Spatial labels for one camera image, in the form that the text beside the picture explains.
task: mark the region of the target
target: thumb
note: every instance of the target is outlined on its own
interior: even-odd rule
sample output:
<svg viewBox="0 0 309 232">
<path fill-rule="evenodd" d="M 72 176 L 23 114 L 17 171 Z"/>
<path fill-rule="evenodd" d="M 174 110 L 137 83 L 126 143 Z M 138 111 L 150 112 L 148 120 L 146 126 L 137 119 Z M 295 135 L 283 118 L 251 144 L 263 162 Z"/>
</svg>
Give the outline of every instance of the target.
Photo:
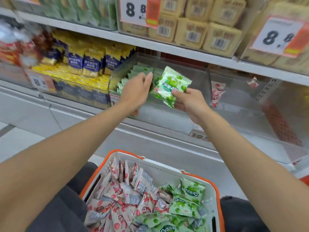
<svg viewBox="0 0 309 232">
<path fill-rule="evenodd" d="M 145 81 L 144 81 L 144 87 L 145 87 L 145 89 L 148 90 L 148 91 L 149 91 L 150 85 L 151 85 L 151 83 L 152 83 L 152 77 L 153 77 L 153 73 L 150 72 L 150 73 L 146 76 Z"/>
<path fill-rule="evenodd" d="M 176 89 L 172 89 L 172 95 L 174 95 L 177 98 L 177 101 L 181 103 L 184 103 L 185 99 L 189 96 L 188 94 Z"/>
</svg>

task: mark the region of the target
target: forearm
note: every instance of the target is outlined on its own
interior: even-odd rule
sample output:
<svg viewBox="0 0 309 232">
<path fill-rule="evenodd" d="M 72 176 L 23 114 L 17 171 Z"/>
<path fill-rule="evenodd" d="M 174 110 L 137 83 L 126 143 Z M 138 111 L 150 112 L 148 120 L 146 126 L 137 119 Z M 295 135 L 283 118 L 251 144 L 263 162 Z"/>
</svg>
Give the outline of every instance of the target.
<svg viewBox="0 0 309 232">
<path fill-rule="evenodd" d="M 309 188 L 305 184 L 253 146 L 217 113 L 205 113 L 201 126 L 272 232 L 309 231 L 304 223 L 309 219 Z"/>
<path fill-rule="evenodd" d="M 20 231 L 25 230 L 23 227 L 72 179 L 130 112 L 131 108 L 120 102 L 2 163 L 0 176 L 6 177 L 0 179 L 0 185 L 5 189 L 0 193 L 0 214 L 7 216 L 7 219 L 2 218 L 3 222 L 11 226 L 13 221 L 10 220 L 16 219 L 12 215 L 17 213 L 15 209 L 26 210 L 19 222 Z M 20 192 L 23 197 L 18 200 Z"/>
</svg>

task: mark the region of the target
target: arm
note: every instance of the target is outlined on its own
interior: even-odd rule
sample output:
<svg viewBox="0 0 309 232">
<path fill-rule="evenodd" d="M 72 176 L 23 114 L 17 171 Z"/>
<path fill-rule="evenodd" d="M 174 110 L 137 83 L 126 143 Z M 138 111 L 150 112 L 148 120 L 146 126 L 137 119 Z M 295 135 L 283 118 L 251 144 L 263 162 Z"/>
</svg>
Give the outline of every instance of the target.
<svg viewBox="0 0 309 232">
<path fill-rule="evenodd" d="M 120 122 L 145 103 L 151 82 L 152 74 L 137 75 L 115 106 L 0 164 L 0 231 L 12 231 L 13 225 L 25 231 Z"/>
<path fill-rule="evenodd" d="M 200 91 L 172 93 L 180 103 L 175 107 L 204 129 L 269 230 L 309 231 L 309 187 L 212 111 Z"/>
</svg>

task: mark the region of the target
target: person's right hand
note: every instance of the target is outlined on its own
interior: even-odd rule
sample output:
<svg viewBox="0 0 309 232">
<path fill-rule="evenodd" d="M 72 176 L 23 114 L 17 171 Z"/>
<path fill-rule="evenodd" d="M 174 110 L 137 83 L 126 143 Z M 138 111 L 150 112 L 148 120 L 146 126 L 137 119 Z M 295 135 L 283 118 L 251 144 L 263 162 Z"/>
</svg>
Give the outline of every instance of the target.
<svg viewBox="0 0 309 232">
<path fill-rule="evenodd" d="M 190 119 L 198 125 L 202 124 L 205 114 L 211 111 L 202 92 L 197 89 L 187 88 L 185 93 L 173 89 L 172 94 L 177 98 L 175 108 L 188 113 Z"/>
</svg>

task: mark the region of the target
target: white plastic basket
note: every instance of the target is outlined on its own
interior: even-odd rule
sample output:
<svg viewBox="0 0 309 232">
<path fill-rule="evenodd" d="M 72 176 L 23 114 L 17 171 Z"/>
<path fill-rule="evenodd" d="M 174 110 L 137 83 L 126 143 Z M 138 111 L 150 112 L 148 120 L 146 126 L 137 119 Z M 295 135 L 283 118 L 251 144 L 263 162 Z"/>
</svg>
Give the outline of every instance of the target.
<svg viewBox="0 0 309 232">
<path fill-rule="evenodd" d="M 143 156 L 138 156 L 122 150 L 111 151 L 91 176 L 80 194 L 80 197 L 86 203 L 90 202 L 95 197 L 95 192 L 102 183 L 103 178 L 110 172 L 111 164 L 115 156 L 119 157 L 123 162 L 124 160 L 127 160 L 129 167 L 133 166 L 134 163 L 137 163 L 139 167 L 142 167 L 153 178 L 153 184 L 157 187 L 166 183 L 178 185 L 180 179 L 183 177 L 203 184 L 206 187 L 206 190 L 202 200 L 207 202 L 207 210 L 210 215 L 210 217 L 208 217 L 210 231 L 225 232 L 224 220 L 220 207 L 219 191 L 214 183 L 199 176 L 186 173 L 183 170 L 178 170 L 168 165 L 147 159 Z"/>
</svg>

